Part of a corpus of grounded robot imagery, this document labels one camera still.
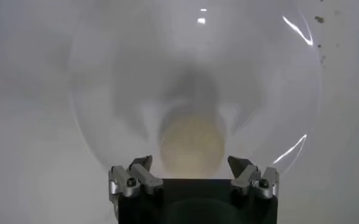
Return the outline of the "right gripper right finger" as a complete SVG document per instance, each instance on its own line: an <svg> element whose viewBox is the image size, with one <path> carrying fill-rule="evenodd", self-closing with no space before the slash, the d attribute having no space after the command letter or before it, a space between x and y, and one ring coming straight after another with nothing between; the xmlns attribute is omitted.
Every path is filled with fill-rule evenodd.
<svg viewBox="0 0 359 224"><path fill-rule="evenodd" d="M234 179L230 184L240 194L254 194L260 199L271 199L279 194L279 173L276 168L267 167L264 172L251 161L229 156L227 158Z"/></svg>

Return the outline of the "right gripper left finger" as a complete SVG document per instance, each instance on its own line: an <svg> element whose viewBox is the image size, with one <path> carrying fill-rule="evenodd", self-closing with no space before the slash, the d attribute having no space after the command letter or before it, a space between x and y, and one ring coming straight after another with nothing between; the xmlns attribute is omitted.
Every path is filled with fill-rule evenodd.
<svg viewBox="0 0 359 224"><path fill-rule="evenodd" d="M109 200L114 203L120 196L134 198L144 189L148 195L154 195L163 188L163 180L153 176L151 169L152 155L134 159L125 169L113 166L108 171Z"/></svg>

